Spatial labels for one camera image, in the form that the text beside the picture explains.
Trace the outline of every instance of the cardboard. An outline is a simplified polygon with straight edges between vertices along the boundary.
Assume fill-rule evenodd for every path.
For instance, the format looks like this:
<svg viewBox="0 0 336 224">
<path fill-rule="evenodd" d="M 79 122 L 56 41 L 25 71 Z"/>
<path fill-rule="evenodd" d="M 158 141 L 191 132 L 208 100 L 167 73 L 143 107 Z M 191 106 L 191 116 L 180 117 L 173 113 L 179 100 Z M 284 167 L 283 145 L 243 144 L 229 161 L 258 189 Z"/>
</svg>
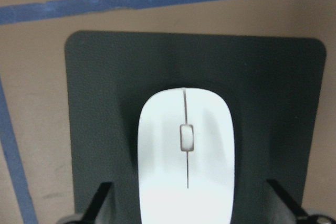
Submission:
<svg viewBox="0 0 336 224">
<path fill-rule="evenodd" d="M 336 0 L 227 0 L 0 26 L 0 75 L 39 223 L 55 223 L 74 211 L 64 45 L 78 30 L 320 39 L 327 62 L 303 206 L 335 217 L 335 15 Z M 1 199 L 6 200 L 0 201 L 0 222 L 20 223 L 3 160 Z"/>
</svg>

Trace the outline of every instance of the textured mouse pad surface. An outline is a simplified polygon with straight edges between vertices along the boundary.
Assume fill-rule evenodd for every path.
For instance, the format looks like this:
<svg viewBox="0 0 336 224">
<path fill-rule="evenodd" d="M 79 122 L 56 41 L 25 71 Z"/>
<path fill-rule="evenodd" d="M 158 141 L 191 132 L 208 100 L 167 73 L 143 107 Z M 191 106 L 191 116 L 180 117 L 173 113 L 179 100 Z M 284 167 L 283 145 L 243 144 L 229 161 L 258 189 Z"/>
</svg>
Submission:
<svg viewBox="0 0 336 224">
<path fill-rule="evenodd" d="M 179 87 L 211 90 L 231 111 L 232 223 L 266 223 L 268 178 L 301 202 L 326 58 L 318 40 L 80 31 L 65 53 L 76 212 L 113 181 L 116 223 L 141 223 L 140 112 L 153 94 Z"/>
</svg>

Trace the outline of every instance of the mouse scroll wheel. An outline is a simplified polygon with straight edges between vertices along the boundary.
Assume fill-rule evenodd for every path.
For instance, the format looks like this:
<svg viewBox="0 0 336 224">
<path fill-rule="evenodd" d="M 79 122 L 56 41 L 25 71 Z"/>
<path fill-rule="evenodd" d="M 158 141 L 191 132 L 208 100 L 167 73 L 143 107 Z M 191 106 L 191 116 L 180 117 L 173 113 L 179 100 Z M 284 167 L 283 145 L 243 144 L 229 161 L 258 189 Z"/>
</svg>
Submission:
<svg viewBox="0 0 336 224">
<path fill-rule="evenodd" d="M 181 150 L 191 152 L 194 150 L 194 127 L 191 124 L 180 125 Z"/>
</svg>

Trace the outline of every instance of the white computer mouse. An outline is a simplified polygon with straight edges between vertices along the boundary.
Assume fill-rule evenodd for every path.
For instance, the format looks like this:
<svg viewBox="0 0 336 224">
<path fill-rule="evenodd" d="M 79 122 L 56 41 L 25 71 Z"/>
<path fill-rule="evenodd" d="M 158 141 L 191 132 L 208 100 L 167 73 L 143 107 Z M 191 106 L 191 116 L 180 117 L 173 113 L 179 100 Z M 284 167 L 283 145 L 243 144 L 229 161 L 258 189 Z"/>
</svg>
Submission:
<svg viewBox="0 0 336 224">
<path fill-rule="evenodd" d="M 214 92 L 161 91 L 138 129 L 142 224 L 229 224 L 235 183 L 232 118 Z"/>
</svg>

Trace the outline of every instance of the mouse pad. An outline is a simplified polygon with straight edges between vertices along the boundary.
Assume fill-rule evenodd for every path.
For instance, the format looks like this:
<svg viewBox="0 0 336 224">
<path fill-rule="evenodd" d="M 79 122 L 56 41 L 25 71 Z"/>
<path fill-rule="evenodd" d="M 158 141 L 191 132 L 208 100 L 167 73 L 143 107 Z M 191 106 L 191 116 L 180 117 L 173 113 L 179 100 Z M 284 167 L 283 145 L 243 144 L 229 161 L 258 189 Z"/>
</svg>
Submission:
<svg viewBox="0 0 336 224">
<path fill-rule="evenodd" d="M 211 90 L 231 111 L 232 223 L 266 223 L 269 178 L 301 203 L 326 58 L 320 41 L 79 31 L 65 54 L 76 212 L 113 181 L 115 223 L 141 223 L 140 112 L 150 96 L 179 87 Z"/>
</svg>

